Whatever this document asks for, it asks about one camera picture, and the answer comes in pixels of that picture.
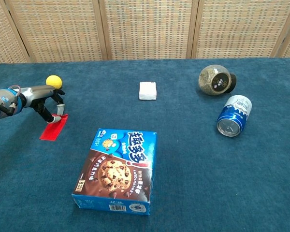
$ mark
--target cookie image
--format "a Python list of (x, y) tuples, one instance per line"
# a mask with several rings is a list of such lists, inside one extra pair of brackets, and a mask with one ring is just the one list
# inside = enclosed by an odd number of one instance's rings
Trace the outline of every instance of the cookie image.
[(98, 172), (99, 182), (109, 192), (129, 188), (131, 177), (130, 169), (118, 160), (103, 163)]

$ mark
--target cookie box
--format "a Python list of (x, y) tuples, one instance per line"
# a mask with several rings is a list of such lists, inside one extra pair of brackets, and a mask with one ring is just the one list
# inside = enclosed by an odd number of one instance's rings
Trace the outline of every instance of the cookie box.
[(157, 133), (98, 129), (72, 196), (80, 208), (149, 215)]

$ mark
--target white sponge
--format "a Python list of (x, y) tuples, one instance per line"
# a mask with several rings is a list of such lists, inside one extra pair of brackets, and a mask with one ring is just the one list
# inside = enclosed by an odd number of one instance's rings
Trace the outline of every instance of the white sponge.
[(140, 100), (156, 100), (156, 82), (140, 82)]

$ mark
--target drink can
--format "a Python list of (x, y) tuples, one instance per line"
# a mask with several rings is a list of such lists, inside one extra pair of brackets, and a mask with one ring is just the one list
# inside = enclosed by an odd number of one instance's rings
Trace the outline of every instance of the drink can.
[(217, 129), (225, 136), (234, 137), (243, 131), (252, 108), (251, 101), (242, 95), (227, 100), (217, 119)]

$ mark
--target blue table surface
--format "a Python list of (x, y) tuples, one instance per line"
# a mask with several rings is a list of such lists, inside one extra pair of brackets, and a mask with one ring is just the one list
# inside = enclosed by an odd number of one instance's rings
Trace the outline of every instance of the blue table surface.
[[(208, 96), (200, 71), (220, 64), (232, 93)], [(33, 109), (0, 120), (0, 231), (290, 231), (290, 58), (0, 64), (0, 89), (59, 75), (69, 118), (55, 142)], [(139, 82), (157, 100), (138, 99)], [(227, 99), (252, 110), (237, 137), (216, 120)], [(51, 112), (52, 100), (46, 101)], [(71, 197), (98, 128), (156, 131), (151, 215), (79, 209)]]

